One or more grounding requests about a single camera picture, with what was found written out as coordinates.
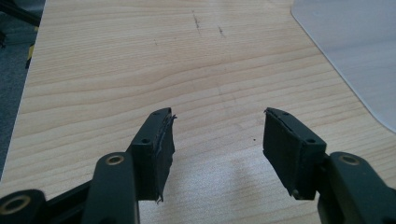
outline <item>pencil mark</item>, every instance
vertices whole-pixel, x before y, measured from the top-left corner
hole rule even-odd
[[[220,33],[221,37],[226,38],[225,35],[224,35],[224,33],[223,33],[222,30],[221,30],[221,27],[219,27],[219,33]]]
[[[194,17],[194,21],[195,21],[195,26],[197,28],[198,34],[201,35],[201,31],[199,30],[199,21],[197,19],[197,17],[195,16],[194,10],[192,11],[192,16]]]

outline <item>wooden table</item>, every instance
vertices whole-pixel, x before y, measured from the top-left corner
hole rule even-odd
[[[292,0],[48,0],[1,196],[50,199],[125,150],[171,106],[176,153],[164,203],[143,223],[319,223],[262,155],[267,107],[365,158],[396,188],[396,137],[366,110],[290,15]]]

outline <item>floor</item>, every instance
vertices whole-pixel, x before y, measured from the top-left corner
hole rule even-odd
[[[15,4],[41,16],[45,0],[20,0]],[[0,178],[3,173],[15,119],[28,69],[29,47],[35,43],[35,27],[0,11],[0,31],[6,35],[0,48]]]

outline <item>black bracket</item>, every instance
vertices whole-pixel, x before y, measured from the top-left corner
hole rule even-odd
[[[396,191],[364,159],[325,153],[326,143],[293,115],[267,108],[263,153],[296,200],[320,193],[322,223],[396,223]]]
[[[49,201],[37,189],[0,199],[0,223],[139,223],[138,201],[163,201],[175,118],[171,108],[151,113],[126,152],[105,155],[91,181]]]

